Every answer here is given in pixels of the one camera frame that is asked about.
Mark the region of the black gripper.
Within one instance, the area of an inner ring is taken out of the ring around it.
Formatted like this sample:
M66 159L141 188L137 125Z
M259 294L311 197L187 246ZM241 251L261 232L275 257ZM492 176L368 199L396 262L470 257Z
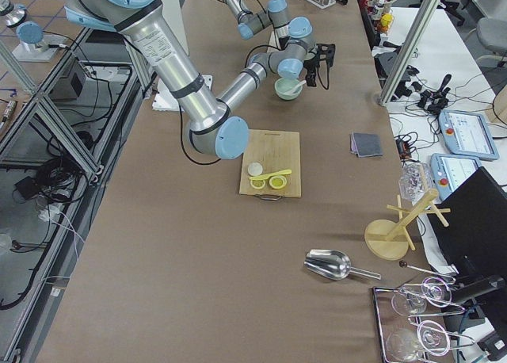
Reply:
M315 48L309 52L307 59L303 62L303 67L307 70L308 73L305 76L306 84L308 86L317 86L316 73L321 62L326 63L327 70L329 70L334 65L335 52L335 44L320 43L317 43Z

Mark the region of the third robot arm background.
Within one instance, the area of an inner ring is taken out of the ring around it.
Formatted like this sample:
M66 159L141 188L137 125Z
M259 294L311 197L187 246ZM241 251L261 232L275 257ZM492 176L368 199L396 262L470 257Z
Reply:
M1 19L19 40L13 51L18 61L44 63L51 60L55 51L49 48L43 29L31 18L24 5L1 0Z

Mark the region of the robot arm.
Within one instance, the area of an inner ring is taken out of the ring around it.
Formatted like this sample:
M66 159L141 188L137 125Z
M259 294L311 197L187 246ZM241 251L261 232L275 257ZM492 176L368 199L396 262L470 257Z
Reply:
M132 42L154 68L180 108L189 116L188 140L193 148L220 159L235 159L247 147L249 128L232 111L265 80L268 73L295 81L322 49L306 17L291 17L285 0L270 0L252 13L242 0L220 0L248 40L272 26L281 49L254 55L218 97L205 85L188 53L162 15L162 0L65 0L67 20L84 27L118 32Z
M216 0L228 6L237 21L238 32L242 39L249 40L264 29L272 27L275 46L285 49L289 41L289 23L291 16L286 0L269 0L265 5L255 0L260 6L258 12L248 8L245 0Z

